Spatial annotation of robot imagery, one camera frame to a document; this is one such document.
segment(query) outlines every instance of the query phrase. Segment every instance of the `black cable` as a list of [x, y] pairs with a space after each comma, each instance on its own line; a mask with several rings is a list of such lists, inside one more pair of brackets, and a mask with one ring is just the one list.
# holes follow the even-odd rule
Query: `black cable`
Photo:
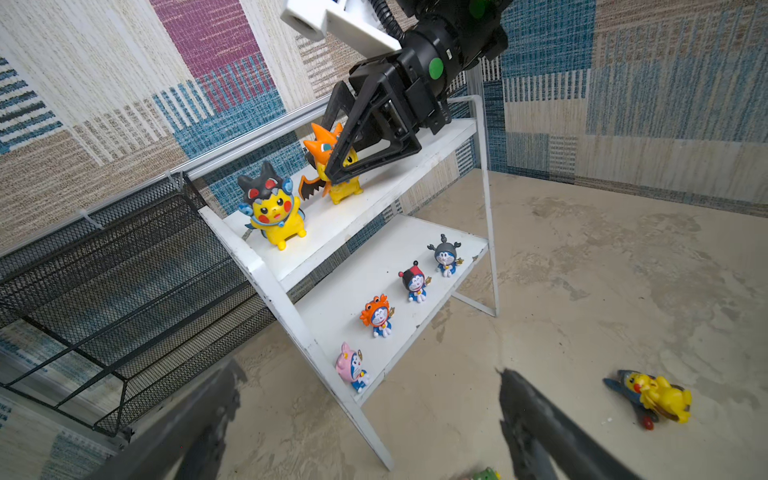
[[376, 12], [376, 16], [379, 17], [379, 22], [382, 22], [382, 27], [387, 32], [387, 35], [393, 37], [397, 41], [402, 41], [406, 34], [402, 32], [400, 24], [392, 15], [392, 11], [389, 10], [386, 0], [369, 0], [373, 11]]

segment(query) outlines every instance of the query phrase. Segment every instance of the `green circular sticker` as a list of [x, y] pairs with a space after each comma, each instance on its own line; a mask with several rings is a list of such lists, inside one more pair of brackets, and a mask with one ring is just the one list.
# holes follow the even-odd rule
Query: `green circular sticker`
[[469, 2], [469, 14], [476, 19], [482, 18], [485, 14], [485, 0], [472, 0]]
[[434, 57], [432, 61], [429, 62], [429, 76], [432, 77], [432, 80], [437, 80], [440, 78], [440, 75], [442, 75], [442, 60], [438, 57]]

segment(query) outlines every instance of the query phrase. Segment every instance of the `black wire mesh basket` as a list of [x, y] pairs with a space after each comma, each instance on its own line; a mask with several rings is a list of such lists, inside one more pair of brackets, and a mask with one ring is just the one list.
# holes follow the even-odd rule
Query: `black wire mesh basket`
[[180, 174], [0, 259], [0, 386], [119, 432], [275, 319]]

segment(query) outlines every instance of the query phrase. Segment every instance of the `beige floor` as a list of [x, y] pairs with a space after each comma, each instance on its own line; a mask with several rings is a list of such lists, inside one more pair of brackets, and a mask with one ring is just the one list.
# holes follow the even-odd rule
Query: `beige floor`
[[[364, 410], [388, 473], [280, 325], [239, 351], [248, 375], [220, 478], [512, 478], [495, 369], [522, 372], [645, 478], [765, 478], [768, 219], [492, 175], [502, 314], [451, 300]], [[476, 170], [417, 216], [485, 233]], [[462, 292], [490, 302], [482, 264]], [[689, 387], [687, 425], [634, 425], [601, 379]]]

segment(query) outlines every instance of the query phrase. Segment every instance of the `blue toy wing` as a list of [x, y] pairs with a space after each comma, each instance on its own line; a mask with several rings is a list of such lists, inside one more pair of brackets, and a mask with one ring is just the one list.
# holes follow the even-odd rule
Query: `blue toy wing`
[[253, 208], [249, 204], [241, 203], [237, 205], [237, 209], [242, 213], [246, 214], [248, 217], [253, 215]]
[[603, 383], [614, 392], [620, 393], [625, 399], [638, 405], [641, 404], [640, 394], [630, 391], [621, 382], [614, 379], [603, 379]]

